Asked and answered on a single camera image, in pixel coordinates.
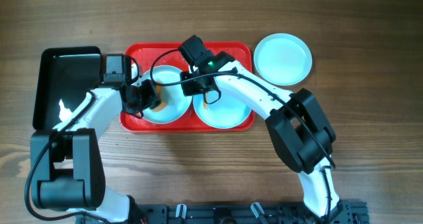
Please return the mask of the orange green sponge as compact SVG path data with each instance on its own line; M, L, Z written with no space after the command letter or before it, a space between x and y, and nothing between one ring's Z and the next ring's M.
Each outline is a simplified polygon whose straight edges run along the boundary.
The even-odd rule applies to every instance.
M156 92L157 92L158 101L150 108L150 110L152 110L154 112L159 112L167 106L167 103L163 99L163 95L162 95L163 88L162 88L162 86L156 85L155 89L156 89Z

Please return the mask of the white plate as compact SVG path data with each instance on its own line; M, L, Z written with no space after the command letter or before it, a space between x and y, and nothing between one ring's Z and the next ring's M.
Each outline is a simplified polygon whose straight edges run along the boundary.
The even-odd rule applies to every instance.
M251 113L251 109L240 100L217 91L194 95L192 104L196 115L208 126L217 129L230 129L241 125Z
M153 69L153 78L158 83L175 83L180 81L182 71L171 65L160 65ZM179 119L190 107L191 96L185 96L181 85L159 87L161 104L158 108L146 109L143 117L154 124L167 124Z
M311 72L313 56L308 45L292 34L271 34L254 50L254 66L269 83L291 86L302 82Z

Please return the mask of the red plastic tray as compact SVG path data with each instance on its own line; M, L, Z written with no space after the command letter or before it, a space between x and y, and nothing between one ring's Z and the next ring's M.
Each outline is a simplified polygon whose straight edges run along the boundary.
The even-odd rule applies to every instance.
M242 42L205 42L205 47L214 54L221 51L235 57L248 71L253 72L252 54L249 47ZM179 42L143 42L131 45L126 54L132 56L138 62L141 72L151 68L153 61L166 51L180 46ZM172 65L183 71L188 69L188 64L179 53L171 53L163 57L156 66ZM123 128L132 133L193 133L215 132L216 128L206 125L196 115L194 108L189 107L181 118L168 124L154 124L146 119L138 119L129 114L120 114L120 123Z

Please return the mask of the white plate top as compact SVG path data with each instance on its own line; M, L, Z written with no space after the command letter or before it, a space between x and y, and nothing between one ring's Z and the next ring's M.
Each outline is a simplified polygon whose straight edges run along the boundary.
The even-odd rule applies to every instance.
M251 109L240 100L217 91L194 95L192 104L196 115L208 126L217 129L230 129L241 125L251 113Z

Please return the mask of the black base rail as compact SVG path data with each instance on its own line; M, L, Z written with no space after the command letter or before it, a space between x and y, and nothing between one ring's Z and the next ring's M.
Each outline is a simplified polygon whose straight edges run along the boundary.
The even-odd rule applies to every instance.
M152 224L218 224L218 223L326 223L324 217L313 214L301 202L288 202L278 205L138 205L130 222ZM339 201L330 211L328 223L369 224L367 203Z

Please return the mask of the black water container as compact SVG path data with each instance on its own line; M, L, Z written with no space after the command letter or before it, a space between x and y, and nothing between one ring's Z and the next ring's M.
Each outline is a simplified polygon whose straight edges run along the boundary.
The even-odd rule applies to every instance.
M42 52L33 128L50 130L70 119L100 81L101 52L96 46L49 48Z

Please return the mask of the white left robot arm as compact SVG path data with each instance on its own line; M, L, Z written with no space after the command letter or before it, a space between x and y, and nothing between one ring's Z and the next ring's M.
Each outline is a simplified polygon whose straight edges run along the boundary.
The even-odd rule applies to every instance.
M141 118L157 91L142 81L137 61L94 48L42 54L24 187L28 212L43 221L78 217L101 223L144 223L135 200L107 187L98 141L121 113Z

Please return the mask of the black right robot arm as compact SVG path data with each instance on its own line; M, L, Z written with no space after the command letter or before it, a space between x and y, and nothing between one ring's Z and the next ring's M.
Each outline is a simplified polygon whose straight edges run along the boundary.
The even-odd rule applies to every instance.
M315 96L271 85L232 55L214 54L196 35L178 51L189 66L181 74L184 93L230 95L263 118L276 154L299 175L305 206L321 223L330 223L340 211L330 174L336 134Z

